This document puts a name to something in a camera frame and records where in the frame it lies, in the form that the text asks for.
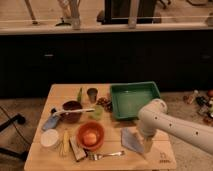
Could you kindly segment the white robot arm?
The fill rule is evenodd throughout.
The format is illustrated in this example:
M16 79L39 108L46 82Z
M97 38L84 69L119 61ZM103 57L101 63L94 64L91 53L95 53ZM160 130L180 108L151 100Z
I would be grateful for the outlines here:
M161 99L153 99L139 110L138 131L146 141L161 130L213 155L213 127L172 117L167 111Z

